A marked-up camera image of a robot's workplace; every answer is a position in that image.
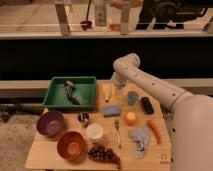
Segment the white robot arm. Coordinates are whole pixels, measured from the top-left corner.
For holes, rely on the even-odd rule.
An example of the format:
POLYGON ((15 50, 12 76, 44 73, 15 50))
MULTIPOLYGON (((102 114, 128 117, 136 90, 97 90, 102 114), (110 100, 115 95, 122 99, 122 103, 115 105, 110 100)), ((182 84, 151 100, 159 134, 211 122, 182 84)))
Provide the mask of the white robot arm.
POLYGON ((118 87, 135 83, 173 114, 171 171, 213 171, 213 98, 196 95, 139 69, 135 53, 113 62, 118 87))

